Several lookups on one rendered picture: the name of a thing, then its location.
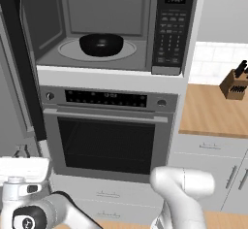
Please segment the black microwave door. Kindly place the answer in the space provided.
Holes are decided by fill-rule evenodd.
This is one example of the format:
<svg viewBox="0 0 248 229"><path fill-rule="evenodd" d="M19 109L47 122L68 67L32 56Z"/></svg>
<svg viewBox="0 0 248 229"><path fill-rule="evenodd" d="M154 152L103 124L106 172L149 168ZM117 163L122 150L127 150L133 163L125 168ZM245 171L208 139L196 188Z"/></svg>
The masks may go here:
<svg viewBox="0 0 248 229"><path fill-rule="evenodd" d="M31 60L19 18L20 0L0 0L0 6L7 27L11 50L14 54L17 75L24 94L24 101L34 127L35 136L38 142L43 141L47 138L47 133L37 92L37 84L33 75Z"/></svg>

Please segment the black bowl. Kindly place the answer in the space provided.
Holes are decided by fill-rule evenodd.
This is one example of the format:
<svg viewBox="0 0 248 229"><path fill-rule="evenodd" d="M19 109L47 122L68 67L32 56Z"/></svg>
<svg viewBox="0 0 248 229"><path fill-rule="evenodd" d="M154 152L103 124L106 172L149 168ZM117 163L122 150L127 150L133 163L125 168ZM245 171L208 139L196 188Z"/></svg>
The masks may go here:
<svg viewBox="0 0 248 229"><path fill-rule="evenodd" d="M123 49L124 39L116 34L93 33L80 37L79 46L90 56L114 56Z"/></svg>

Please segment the white tall cabinet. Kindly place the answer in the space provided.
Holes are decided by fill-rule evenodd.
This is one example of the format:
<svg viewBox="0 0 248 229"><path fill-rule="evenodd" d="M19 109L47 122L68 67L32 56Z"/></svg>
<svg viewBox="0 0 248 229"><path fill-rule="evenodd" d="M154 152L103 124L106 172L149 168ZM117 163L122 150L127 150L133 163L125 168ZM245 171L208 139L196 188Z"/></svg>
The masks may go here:
<svg viewBox="0 0 248 229"><path fill-rule="evenodd" d="M156 92L178 96L174 123L171 131L168 162L171 145L178 135L182 108L186 95L187 81L193 60L193 52L198 34L203 0L197 0L193 30L189 41L186 65L178 76L156 75L147 71L92 69L81 67L62 67L38 65L40 86L60 86L103 90L125 90L136 92Z"/></svg>

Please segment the brown knife block with knives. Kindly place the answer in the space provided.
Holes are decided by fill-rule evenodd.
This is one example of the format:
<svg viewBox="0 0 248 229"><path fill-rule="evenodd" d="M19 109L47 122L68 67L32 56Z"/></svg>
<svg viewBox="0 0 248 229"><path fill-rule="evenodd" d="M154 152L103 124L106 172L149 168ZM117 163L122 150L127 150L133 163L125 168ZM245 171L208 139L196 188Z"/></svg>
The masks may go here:
<svg viewBox="0 0 248 229"><path fill-rule="evenodd" d="M248 63L243 60L236 69L231 69L219 85L226 99L242 100L248 87Z"/></svg>

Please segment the oven door with dark window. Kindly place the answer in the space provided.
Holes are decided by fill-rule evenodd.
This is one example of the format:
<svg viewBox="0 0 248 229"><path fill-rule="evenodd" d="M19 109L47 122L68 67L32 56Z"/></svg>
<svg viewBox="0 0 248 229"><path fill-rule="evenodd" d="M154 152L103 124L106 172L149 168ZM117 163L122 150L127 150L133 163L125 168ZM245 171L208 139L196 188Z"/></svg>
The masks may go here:
<svg viewBox="0 0 248 229"><path fill-rule="evenodd" d="M167 117L169 122L133 122L45 114L54 172L102 180L148 183L151 170L166 164L173 115L151 111L55 109L64 113Z"/></svg>

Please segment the grey built-in oven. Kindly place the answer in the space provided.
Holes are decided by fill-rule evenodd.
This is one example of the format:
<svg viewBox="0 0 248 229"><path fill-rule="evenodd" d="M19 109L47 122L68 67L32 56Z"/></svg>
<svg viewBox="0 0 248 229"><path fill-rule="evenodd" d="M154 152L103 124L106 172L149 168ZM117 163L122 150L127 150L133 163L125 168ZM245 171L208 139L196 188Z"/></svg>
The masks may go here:
<svg viewBox="0 0 248 229"><path fill-rule="evenodd" d="M141 111L170 113L174 115L178 96L156 92L136 92L125 90L103 90L60 86L41 86L43 112L45 109L96 109L98 111ZM54 94L47 100L46 94ZM167 105L160 107L158 100L166 100Z"/></svg>

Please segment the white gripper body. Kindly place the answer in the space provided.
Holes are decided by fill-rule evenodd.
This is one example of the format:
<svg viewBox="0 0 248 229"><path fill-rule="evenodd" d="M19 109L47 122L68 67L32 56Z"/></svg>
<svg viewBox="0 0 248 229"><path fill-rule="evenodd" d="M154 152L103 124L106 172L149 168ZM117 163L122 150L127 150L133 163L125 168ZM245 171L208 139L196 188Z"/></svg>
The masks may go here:
<svg viewBox="0 0 248 229"><path fill-rule="evenodd" d="M26 182L42 182L48 178L51 163L43 157L0 157L0 182L9 177L24 178Z"/></svg>

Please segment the white cupboard door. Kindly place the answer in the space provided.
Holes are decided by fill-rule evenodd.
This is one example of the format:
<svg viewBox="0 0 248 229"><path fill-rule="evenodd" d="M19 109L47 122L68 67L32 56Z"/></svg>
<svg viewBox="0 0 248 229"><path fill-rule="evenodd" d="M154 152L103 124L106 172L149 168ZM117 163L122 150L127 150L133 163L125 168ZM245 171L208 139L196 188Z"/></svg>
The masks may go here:
<svg viewBox="0 0 248 229"><path fill-rule="evenodd" d="M245 169L248 169L248 156L245 156L237 168L224 205L221 209L224 213L248 214L248 178L241 190L238 190Z"/></svg>
<svg viewBox="0 0 248 229"><path fill-rule="evenodd" d="M221 212L229 192L226 189L227 179L233 166L236 165L238 168L243 158L175 153L170 158L170 166L198 169L211 173L215 179L215 191L211 196L200 199L200 203L205 211Z"/></svg>

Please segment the grey glass turntable plate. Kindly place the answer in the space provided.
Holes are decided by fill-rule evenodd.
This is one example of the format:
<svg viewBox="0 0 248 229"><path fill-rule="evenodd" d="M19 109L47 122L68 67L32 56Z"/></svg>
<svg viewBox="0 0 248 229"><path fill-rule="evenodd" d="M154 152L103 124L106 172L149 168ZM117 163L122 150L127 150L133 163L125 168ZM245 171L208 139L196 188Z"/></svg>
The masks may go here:
<svg viewBox="0 0 248 229"><path fill-rule="evenodd" d="M113 56L90 56L84 53L80 46L79 40L70 40L61 44L58 47L58 52L65 57L70 59L79 60L79 61L90 61L90 62L97 62L97 61L114 61L119 59L124 59L133 55L137 51L137 47L135 44L124 41L124 45L122 50Z"/></svg>

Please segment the white drawer front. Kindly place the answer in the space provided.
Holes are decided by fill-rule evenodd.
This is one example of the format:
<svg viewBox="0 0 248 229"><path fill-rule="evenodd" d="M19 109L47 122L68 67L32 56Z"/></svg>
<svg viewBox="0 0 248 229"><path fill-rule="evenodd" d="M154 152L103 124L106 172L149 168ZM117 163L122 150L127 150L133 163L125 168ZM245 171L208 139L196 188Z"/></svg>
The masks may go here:
<svg viewBox="0 0 248 229"><path fill-rule="evenodd" d="M74 201L103 201L148 207L161 207L163 205L162 198L153 191L148 183L100 180L55 174L51 176L50 183L53 190L61 190L68 193ZM101 190L106 193L115 192L121 197L113 199L96 196L96 192Z"/></svg>
<svg viewBox="0 0 248 229"><path fill-rule="evenodd" d="M77 200L77 205L94 220L105 220L114 222L136 223L140 225L151 225L161 212L161 208L140 205L124 205L102 201ZM97 216L98 212L117 213L119 219Z"/></svg>
<svg viewBox="0 0 248 229"><path fill-rule="evenodd" d="M199 147L200 144L216 145L221 150ZM236 139L225 137L199 136L179 134L173 140L171 151L173 153L188 153L198 155L211 155L221 157L243 157L248 149L248 139Z"/></svg>

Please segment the grey microwave oven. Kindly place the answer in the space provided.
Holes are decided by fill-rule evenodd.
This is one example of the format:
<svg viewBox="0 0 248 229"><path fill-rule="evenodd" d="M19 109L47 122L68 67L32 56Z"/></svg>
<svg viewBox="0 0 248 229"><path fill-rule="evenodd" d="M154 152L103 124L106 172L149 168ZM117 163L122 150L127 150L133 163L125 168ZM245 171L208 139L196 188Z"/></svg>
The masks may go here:
<svg viewBox="0 0 248 229"><path fill-rule="evenodd" d="M197 0L20 0L28 49L38 65L147 71L178 76L186 65ZM114 61L79 61L58 47L111 33L137 51Z"/></svg>

